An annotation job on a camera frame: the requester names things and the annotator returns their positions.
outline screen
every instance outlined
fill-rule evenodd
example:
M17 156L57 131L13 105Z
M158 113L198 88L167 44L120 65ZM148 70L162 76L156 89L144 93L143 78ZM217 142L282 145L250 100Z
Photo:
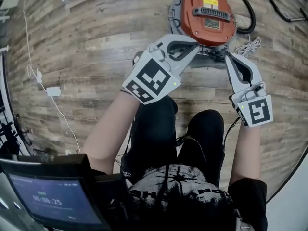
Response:
M78 180L42 180L12 174L9 176L33 214L65 222L101 224Z

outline wooden floor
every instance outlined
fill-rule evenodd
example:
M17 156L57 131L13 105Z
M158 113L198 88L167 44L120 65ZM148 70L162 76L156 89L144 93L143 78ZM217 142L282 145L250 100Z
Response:
M241 1L228 0L233 11L249 23ZM249 59L257 64L272 94L274 122L262 127L262 180L270 196L290 174L308 143L308 23L286 23L267 0L249 0L262 48ZM299 16L299 0L276 0L289 16ZM30 130L35 148L75 152L77 145L50 97L28 77L29 58L21 0L12 10L6 36L7 79L15 113ZM95 123L110 105L137 51L169 32L168 6L172 0L27 0L30 52L33 68L43 74L45 87L60 86L60 110L82 146ZM247 42L238 36L231 49ZM190 69L181 76L182 86L171 93L179 106L177 134L204 109L221 112L225 131L237 114L226 70ZM239 125L226 144L221 186L231 173Z

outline black pants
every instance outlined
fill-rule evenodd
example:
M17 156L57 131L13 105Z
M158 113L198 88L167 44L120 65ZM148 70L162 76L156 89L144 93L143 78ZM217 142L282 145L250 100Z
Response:
M186 139L177 156L177 111L178 106L168 96L152 104L140 105L132 125L131 149L122 157L122 173L134 184L149 168L184 164L198 168L207 182L218 186L225 156L220 113L204 110L196 114L188 124L187 132L194 140Z

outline person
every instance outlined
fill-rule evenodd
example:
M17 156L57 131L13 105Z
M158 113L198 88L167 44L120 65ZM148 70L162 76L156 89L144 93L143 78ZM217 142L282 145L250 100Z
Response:
M83 152L92 169L113 173L131 123L131 149L122 158L140 230L267 229L266 190L260 181L260 126L241 124L228 191L219 187L225 156L219 112L204 110L188 124L177 155L178 107L169 96L148 105L122 90L88 136Z

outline white wall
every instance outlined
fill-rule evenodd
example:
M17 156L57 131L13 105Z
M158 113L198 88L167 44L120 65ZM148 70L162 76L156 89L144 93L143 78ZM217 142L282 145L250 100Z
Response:
M308 155L267 204L268 231L305 231L308 227Z

